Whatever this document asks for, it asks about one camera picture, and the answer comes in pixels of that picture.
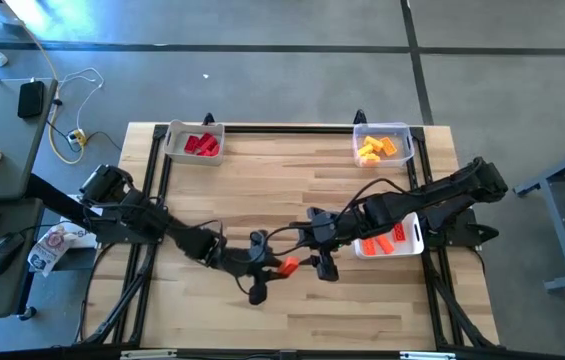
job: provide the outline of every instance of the computer mouse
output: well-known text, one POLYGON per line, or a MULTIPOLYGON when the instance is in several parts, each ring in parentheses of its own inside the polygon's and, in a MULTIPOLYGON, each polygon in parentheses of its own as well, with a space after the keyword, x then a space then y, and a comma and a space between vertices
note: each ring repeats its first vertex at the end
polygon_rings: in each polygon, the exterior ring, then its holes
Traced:
POLYGON ((24 237, 19 233, 6 233, 0 238, 0 274, 9 268, 23 244, 24 237))

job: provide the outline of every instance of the wooden tabletop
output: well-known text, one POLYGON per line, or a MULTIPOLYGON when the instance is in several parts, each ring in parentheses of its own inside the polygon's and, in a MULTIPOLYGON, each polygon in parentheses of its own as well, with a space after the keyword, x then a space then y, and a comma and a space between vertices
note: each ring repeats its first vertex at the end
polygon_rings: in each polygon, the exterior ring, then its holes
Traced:
MULTIPOLYGON (((141 186, 154 123, 131 123, 120 160, 141 186)), ((458 168, 448 127, 425 127, 434 179, 458 168)), ((186 223, 221 219, 229 246, 247 247, 248 234, 306 220, 310 206, 339 211, 369 181, 383 176, 408 188, 406 167, 362 169, 353 164, 350 135, 227 134, 219 167, 173 164, 167 205, 186 223)), ((153 189, 162 171, 160 154, 153 189)), ((419 161, 419 181, 423 183, 419 161)), ((387 191, 383 184, 367 193, 387 191)), ((270 240, 275 251, 293 246, 296 231, 270 240)), ((87 331, 92 333, 120 296, 129 246, 114 247, 91 287, 87 331)), ((497 343, 482 267, 475 254, 449 248, 455 293, 471 320, 497 343)), ((299 250, 305 257, 308 251, 299 250)), ((433 349, 429 307, 419 256, 360 260, 353 247, 334 254, 336 283, 303 267, 269 283, 268 300, 251 306, 235 280, 188 260, 167 238, 153 273, 143 347, 433 349)), ((243 278, 248 289, 252 282, 243 278)), ((450 339, 448 313, 441 305, 450 339)), ((134 316, 127 321, 130 332, 134 316)))

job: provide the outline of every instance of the plastic bin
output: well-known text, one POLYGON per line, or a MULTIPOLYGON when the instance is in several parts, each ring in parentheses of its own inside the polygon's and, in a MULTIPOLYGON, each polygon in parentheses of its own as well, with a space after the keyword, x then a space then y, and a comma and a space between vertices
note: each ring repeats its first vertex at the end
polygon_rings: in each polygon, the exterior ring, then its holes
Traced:
POLYGON ((218 166, 224 160, 224 125, 190 125, 179 120, 173 120, 169 124, 169 129, 166 133, 164 153, 174 162, 181 164, 218 166), (184 152, 184 146, 189 136, 201 137, 204 133, 215 136, 215 139, 218 141, 220 151, 216 156, 197 156, 184 152))
POLYGON ((404 235, 406 240, 403 242, 395 242, 393 240, 393 231, 391 230, 386 233, 386 237, 389 239, 394 249, 393 253, 385 254, 382 252, 380 246, 373 242, 375 246, 375 255, 365 255, 362 251, 362 244, 360 239, 353 241, 353 247, 355 249, 355 255, 360 259, 386 259, 390 257, 404 257, 418 255, 424 251, 424 240, 422 238, 422 231, 420 230, 420 222, 418 221, 418 216, 416 213, 410 213, 404 220, 402 220, 402 228, 404 229, 404 235))
POLYGON ((404 166, 407 160, 413 157, 413 152, 411 131, 405 123, 358 124, 353 128, 353 157, 359 167, 404 166), (364 163, 363 158, 358 155, 358 150, 364 146, 367 136, 378 140, 388 137, 397 151, 390 156, 386 156, 383 151, 377 152, 375 154, 380 156, 380 161, 373 164, 364 163))

